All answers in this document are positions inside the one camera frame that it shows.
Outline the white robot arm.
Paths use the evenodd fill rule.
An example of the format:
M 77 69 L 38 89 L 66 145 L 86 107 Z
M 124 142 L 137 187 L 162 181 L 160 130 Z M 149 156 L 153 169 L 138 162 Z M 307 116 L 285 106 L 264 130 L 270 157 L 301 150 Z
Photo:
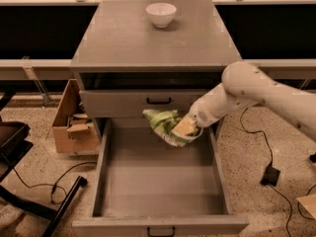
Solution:
M 231 112 L 261 104 L 316 140 L 316 95 L 281 84 L 247 62 L 228 65 L 221 83 L 196 100 L 172 132 L 185 138 Z

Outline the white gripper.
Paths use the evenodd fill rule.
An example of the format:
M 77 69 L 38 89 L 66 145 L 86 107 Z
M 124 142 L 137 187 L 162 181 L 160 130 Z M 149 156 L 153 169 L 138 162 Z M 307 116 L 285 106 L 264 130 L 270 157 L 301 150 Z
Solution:
M 199 98 L 191 105 L 189 116 L 183 117 L 172 131 L 180 135 L 190 135 L 197 131 L 197 127 L 209 127 L 218 121 L 219 118 L 207 108 L 205 100 Z

